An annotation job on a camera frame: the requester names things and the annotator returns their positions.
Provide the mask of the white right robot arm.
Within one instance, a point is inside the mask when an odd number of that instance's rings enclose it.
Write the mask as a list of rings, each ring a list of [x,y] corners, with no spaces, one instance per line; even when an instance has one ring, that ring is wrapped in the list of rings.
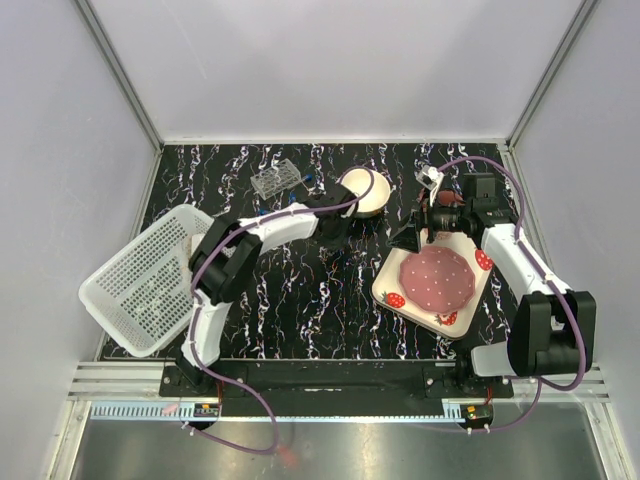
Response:
[[[521,216],[503,209],[492,173],[465,175],[460,197],[440,200],[441,168],[426,167],[417,180],[419,204],[391,237],[390,246],[416,254],[425,234],[463,233],[500,270],[518,300],[507,340],[472,349],[454,371],[454,384],[466,396],[486,389],[490,377],[533,377],[559,391],[571,391],[592,365],[596,301],[562,281],[527,240]]]

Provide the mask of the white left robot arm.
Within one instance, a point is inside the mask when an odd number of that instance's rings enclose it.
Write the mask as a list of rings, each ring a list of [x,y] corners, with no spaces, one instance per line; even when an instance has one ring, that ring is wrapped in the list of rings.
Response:
[[[220,357],[228,312],[246,290],[259,257],[297,240],[341,240],[363,197],[338,184],[262,216],[222,215],[213,221],[189,260],[194,307],[176,366],[190,393],[203,396],[214,388],[210,366]]]

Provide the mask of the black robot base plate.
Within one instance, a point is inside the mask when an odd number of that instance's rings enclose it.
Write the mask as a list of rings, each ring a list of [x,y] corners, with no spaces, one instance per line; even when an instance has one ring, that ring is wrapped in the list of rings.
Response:
[[[211,366],[222,376],[269,393],[401,393],[418,398],[511,399],[512,383],[474,377],[456,360],[240,360]]]

